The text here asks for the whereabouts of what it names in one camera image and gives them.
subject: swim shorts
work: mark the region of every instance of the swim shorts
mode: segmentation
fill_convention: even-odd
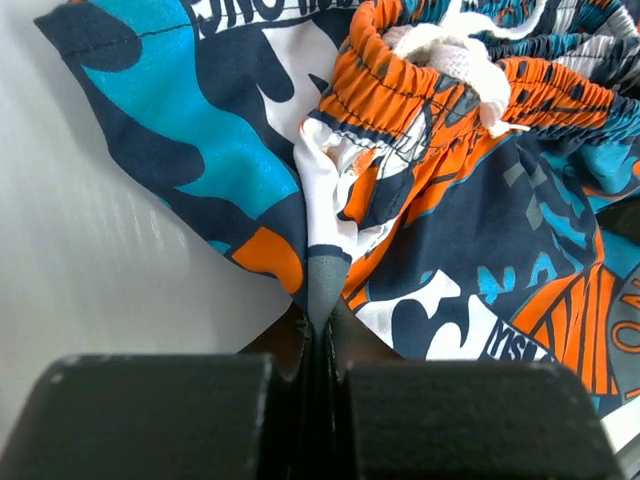
[[[562,362],[605,416],[640,396],[640,246],[596,219],[640,193],[637,13],[92,0],[36,23],[114,160],[313,322],[342,296],[406,358]]]

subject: white cord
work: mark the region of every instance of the white cord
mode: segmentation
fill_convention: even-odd
[[[470,35],[490,32],[497,38],[518,40],[529,35],[542,17],[547,0],[538,0],[531,16],[518,27],[501,28],[486,15],[462,12],[462,0],[451,0],[438,25],[391,27],[382,37],[393,53],[469,85],[480,97],[480,121],[493,137],[509,130],[529,130],[502,121],[511,85],[505,73],[489,60],[484,44]]]

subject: patterned fabric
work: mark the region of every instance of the patterned fabric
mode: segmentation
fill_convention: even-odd
[[[407,358],[559,361],[604,416],[640,396],[640,247],[595,217],[640,192],[638,18],[549,0],[524,40],[480,36],[503,120],[531,127],[494,139],[470,88],[382,40],[447,5],[92,0],[36,23],[115,161],[316,325],[342,295]]]

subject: clothing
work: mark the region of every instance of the clothing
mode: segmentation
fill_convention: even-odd
[[[407,358],[560,361],[604,416],[640,395],[640,247],[595,217],[640,192],[637,18],[549,0],[526,38],[481,34],[530,128],[494,138],[473,88],[383,40],[448,5],[93,0],[37,25],[115,161],[312,322],[343,295]]]

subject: white drawstring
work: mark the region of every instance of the white drawstring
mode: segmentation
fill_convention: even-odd
[[[542,17],[547,0],[538,0],[531,16],[515,28],[501,28],[486,15],[462,12],[462,0],[451,0],[438,25],[391,27],[382,37],[393,53],[428,65],[469,85],[480,97],[480,121],[495,138],[524,125],[502,121],[509,105],[511,86],[505,73],[489,60],[484,44],[470,35],[490,32],[497,38],[518,40],[529,35]]]

